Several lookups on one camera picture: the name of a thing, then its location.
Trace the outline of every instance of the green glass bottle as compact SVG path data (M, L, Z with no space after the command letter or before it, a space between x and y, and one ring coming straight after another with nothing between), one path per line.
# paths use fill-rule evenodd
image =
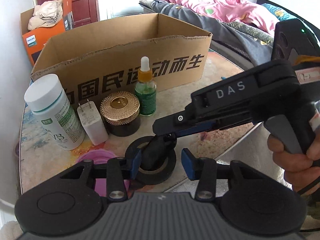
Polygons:
M135 95L140 102L140 114L152 115L156 111L156 82L152 79L152 70L149 67L149 58L141 58L141 67L138 70L138 81L135 86Z

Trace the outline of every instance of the gold lid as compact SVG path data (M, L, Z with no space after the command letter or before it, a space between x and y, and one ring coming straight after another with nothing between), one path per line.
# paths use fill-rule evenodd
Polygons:
M108 123L123 125L136 119L139 107L139 100L133 93L119 91L103 99L100 112Z

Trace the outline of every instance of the pink blanket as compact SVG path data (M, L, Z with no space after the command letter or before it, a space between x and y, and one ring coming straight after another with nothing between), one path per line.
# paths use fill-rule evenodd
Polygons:
M223 22L255 24L259 29L274 36L276 16L262 5L248 0L165 0L185 6L194 12Z

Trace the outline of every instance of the gold jar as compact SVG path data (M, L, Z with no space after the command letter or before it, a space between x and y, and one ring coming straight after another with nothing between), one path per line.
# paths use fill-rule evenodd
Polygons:
M107 122L108 130L119 137L134 134L140 127L140 103L128 91L111 93L103 99L100 112Z

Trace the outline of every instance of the white dropper bulb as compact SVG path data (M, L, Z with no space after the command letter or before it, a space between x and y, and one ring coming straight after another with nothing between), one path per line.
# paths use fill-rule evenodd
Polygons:
M149 67L149 58L148 57L142 57L141 58L141 68L140 70L142 72L146 72L146 71L149 71L150 70L150 67Z

